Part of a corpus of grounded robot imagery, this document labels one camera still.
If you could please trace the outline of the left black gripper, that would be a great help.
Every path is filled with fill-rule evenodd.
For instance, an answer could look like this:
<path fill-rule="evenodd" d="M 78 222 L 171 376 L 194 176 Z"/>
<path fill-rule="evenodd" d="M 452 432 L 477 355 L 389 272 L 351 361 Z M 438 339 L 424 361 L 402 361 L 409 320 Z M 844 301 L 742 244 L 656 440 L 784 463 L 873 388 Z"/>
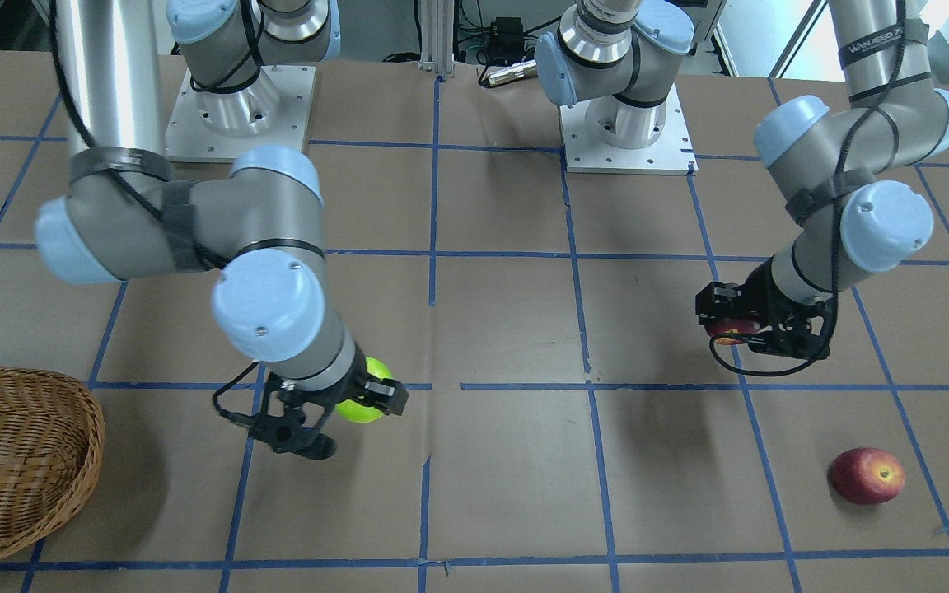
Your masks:
<path fill-rule="evenodd" d="M 763 263 L 743 284 L 709 282 L 695 296 L 698 324 L 709 326 L 724 320 L 756 320 L 760 333 L 746 334 L 745 343 L 754 353 L 799 360 L 822 360 L 829 356 L 831 331 L 836 322 L 836 301 L 827 297 L 810 304 L 794 301 L 781 292 Z"/>

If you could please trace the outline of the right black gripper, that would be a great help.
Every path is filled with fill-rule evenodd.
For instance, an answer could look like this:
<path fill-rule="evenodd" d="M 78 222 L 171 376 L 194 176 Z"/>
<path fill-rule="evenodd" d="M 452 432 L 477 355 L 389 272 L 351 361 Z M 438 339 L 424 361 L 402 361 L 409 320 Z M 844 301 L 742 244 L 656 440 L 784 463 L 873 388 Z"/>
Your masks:
<path fill-rule="evenodd" d="M 317 391 L 286 386 L 284 379 L 270 374 L 259 412 L 248 429 L 248 437 L 267 443 L 275 453 L 326 460 L 338 450 L 338 444 L 321 428 L 340 401 L 358 395 L 358 391 L 364 388 L 365 408 L 375 409 L 385 416 L 405 413 L 409 391 L 404 383 L 370 376 L 366 371 L 365 356 L 361 353 L 355 359 L 353 370 L 357 374 L 346 381 Z"/>

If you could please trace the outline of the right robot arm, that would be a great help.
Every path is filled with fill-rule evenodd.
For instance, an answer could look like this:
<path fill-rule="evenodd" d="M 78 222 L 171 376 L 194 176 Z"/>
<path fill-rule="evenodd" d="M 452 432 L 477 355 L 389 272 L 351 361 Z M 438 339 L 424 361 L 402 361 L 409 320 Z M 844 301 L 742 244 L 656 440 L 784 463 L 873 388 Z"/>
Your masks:
<path fill-rule="evenodd" d="M 326 278 L 319 173 L 297 147 L 260 145 L 225 180 L 178 180 L 161 131 L 152 11 L 53 1 L 50 53 L 72 125 L 69 191 L 45 203 L 37 249 L 68 284 L 221 271 L 211 307 L 249 369 L 267 368 L 259 410 L 219 416 L 276 453 L 324 460 L 334 412 L 402 414 L 405 385 L 365 356 Z"/>

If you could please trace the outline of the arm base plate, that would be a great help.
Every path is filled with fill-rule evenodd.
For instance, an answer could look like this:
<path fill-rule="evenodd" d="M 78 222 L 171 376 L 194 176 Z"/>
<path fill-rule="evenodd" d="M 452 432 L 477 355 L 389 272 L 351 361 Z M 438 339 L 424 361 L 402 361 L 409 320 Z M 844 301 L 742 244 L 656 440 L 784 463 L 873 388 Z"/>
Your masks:
<path fill-rule="evenodd" d="M 305 151 L 314 98 L 313 65 L 271 65 L 237 93 L 196 91 L 185 75 L 165 132 L 173 162 L 225 164 L 260 145 Z"/>
<path fill-rule="evenodd" d="M 686 175 L 699 170 L 676 86 L 652 108 L 613 96 L 561 106 L 559 125 L 569 172 Z"/>

